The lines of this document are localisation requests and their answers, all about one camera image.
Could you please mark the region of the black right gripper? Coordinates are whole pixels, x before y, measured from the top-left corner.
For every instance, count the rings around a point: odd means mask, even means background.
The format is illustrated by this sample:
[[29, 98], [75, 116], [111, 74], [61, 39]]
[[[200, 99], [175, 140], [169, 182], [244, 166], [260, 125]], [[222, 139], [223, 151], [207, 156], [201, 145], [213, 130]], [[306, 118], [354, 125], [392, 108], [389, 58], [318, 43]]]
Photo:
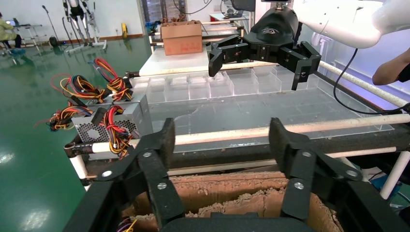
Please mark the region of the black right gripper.
[[208, 74], [214, 77], [223, 64], [257, 60], [278, 62], [294, 73], [291, 90], [308, 81], [317, 71], [322, 56], [308, 42], [302, 41], [293, 48], [298, 18], [296, 13], [283, 7], [269, 9], [244, 36], [232, 35], [211, 44]]

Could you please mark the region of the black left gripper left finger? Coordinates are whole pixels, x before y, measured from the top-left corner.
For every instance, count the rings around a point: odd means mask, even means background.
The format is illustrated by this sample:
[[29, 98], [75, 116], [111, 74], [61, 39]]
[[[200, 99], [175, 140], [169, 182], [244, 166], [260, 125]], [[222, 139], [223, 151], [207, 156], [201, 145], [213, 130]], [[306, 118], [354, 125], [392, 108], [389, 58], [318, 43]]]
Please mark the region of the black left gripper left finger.
[[159, 229], [184, 216], [184, 206], [169, 179], [170, 158], [175, 147], [175, 123], [167, 118], [159, 132], [143, 136], [128, 155], [98, 175], [97, 183], [110, 189], [99, 211], [98, 229], [114, 229], [120, 209], [143, 192], [147, 193]]

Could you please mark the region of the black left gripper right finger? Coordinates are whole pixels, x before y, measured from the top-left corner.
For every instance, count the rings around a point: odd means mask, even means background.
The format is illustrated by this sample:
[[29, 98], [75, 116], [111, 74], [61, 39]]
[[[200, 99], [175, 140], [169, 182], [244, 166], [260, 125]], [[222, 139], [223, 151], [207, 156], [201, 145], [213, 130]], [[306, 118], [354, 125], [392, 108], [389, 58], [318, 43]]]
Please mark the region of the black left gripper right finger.
[[288, 179], [282, 217], [305, 221], [311, 194], [336, 206], [345, 194], [364, 184], [358, 171], [324, 154], [307, 136], [287, 130], [276, 117], [270, 120], [268, 139], [270, 153]]

